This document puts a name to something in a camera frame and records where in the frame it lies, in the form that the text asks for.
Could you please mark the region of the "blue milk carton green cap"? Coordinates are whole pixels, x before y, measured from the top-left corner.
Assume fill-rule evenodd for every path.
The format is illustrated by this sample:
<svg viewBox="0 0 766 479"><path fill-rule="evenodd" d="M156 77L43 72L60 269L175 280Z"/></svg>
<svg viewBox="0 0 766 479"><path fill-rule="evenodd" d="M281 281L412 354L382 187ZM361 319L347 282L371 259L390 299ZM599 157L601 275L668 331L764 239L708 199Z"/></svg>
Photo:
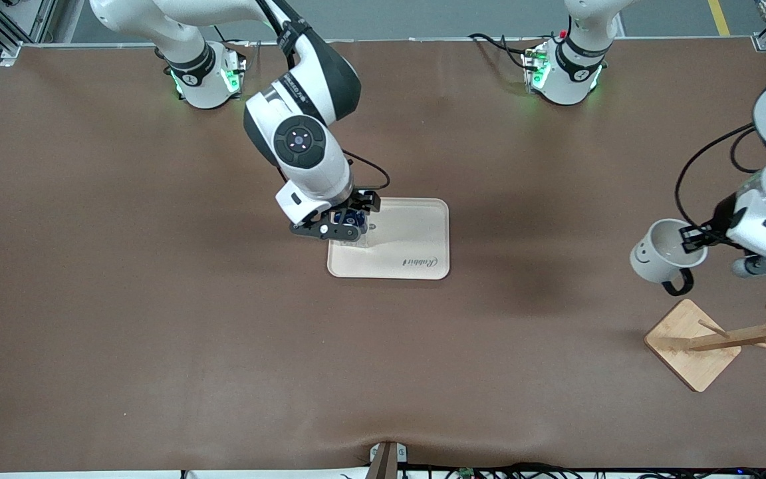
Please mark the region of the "blue milk carton green cap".
<svg viewBox="0 0 766 479"><path fill-rule="evenodd" d="M348 209L350 213L350 224L338 226L338 230L344 230L332 243L342 247L353 247L367 249L370 247L370 240L367 233L370 230L368 224L368 214L358 212L358 210Z"/></svg>

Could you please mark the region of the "white smiley cup black handle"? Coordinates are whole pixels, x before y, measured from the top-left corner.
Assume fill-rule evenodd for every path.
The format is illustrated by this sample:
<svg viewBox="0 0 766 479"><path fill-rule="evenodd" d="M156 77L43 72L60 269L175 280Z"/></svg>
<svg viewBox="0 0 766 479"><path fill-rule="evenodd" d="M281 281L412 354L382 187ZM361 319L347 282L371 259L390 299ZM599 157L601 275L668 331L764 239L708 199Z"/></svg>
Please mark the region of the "white smiley cup black handle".
<svg viewBox="0 0 766 479"><path fill-rule="evenodd" d="M630 266L650 283L663 286L672 297L684 296L694 287L692 269L707 258L703 246L691 252L684 248L681 230L690 225L678 219L654 222L630 251Z"/></svg>

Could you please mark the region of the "wooden cup rack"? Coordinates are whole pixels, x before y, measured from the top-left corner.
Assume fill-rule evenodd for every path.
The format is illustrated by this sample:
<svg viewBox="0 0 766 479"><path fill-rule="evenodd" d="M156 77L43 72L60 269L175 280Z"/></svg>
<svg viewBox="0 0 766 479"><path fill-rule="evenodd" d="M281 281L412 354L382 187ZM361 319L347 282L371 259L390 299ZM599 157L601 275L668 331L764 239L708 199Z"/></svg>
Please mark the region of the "wooden cup rack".
<svg viewBox="0 0 766 479"><path fill-rule="evenodd" d="M647 332L644 343L691 391L700 393L744 348L766 351L766 319L762 325L726 330L696 303L684 299Z"/></svg>

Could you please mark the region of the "beige plastic tray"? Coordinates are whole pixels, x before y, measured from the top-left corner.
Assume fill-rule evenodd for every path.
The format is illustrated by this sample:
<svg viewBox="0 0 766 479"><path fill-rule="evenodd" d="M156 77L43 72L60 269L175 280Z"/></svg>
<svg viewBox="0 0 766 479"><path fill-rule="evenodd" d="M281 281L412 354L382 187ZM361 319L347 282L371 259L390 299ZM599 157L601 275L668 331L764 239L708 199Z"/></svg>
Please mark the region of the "beige plastic tray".
<svg viewBox="0 0 766 479"><path fill-rule="evenodd" d="M449 273L449 206L443 200L383 198L367 224L357 242L329 243L332 276L441 280Z"/></svg>

